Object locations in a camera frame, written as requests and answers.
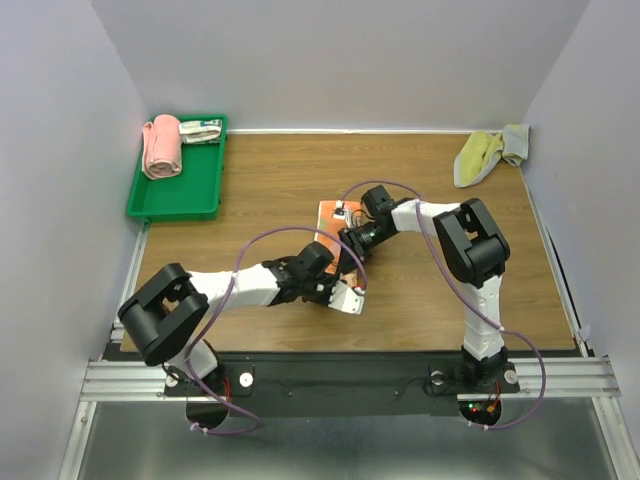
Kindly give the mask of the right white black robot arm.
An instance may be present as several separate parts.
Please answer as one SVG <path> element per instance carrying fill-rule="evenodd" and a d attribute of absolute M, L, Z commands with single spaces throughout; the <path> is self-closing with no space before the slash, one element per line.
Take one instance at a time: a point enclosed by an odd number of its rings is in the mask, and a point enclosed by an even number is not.
<path fill-rule="evenodd" d="M 460 378 L 465 387 L 482 390 L 499 380 L 508 362 L 500 320 L 500 288 L 510 247 L 484 203 L 431 203 L 420 198 L 394 200 L 382 185 L 361 197 L 366 220 L 346 214 L 338 238 L 362 262 L 373 248 L 399 233 L 420 232 L 445 281 L 463 303 L 465 333 Z"/>

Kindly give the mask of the orange polka dot towel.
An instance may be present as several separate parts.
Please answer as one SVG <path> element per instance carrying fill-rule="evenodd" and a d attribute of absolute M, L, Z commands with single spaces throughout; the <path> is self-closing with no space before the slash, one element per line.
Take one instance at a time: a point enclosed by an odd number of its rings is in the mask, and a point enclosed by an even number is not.
<path fill-rule="evenodd" d="M 361 204 L 358 202 L 344 201 L 345 207 L 348 209 L 349 217 L 347 221 L 336 220 L 332 218 L 332 211 L 336 201 L 337 200 L 322 200 L 319 202 L 316 223 L 317 229 L 326 231 L 334 237 L 338 237 L 341 229 L 355 227 L 360 222 L 359 214 L 357 214 L 356 211 L 361 209 Z M 328 248 L 334 256 L 332 263 L 326 267 L 325 272 L 335 274 L 338 269 L 341 246 L 334 240 L 318 233 L 314 234 L 314 240 Z"/>

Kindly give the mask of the yellow green towel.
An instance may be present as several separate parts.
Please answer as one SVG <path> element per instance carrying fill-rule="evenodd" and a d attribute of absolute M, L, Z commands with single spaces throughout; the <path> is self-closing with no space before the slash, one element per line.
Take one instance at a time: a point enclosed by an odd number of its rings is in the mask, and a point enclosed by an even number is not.
<path fill-rule="evenodd" d="M 454 160 L 454 186 L 467 188 L 481 182 L 501 160 L 503 147 L 501 133 L 473 132 Z"/>

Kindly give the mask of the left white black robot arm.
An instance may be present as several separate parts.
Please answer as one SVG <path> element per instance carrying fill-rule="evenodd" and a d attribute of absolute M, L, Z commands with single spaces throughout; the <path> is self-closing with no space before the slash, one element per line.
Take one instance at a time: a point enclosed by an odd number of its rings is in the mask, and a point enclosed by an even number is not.
<path fill-rule="evenodd" d="M 342 310 L 349 285 L 326 272 L 333 259 L 314 241 L 297 255 L 237 272 L 188 272 L 171 263 L 123 303 L 118 318 L 146 365 L 171 366 L 199 393 L 210 394 L 221 386 L 223 371 L 214 349 L 197 337 L 200 322 L 229 309 L 297 299 Z"/>

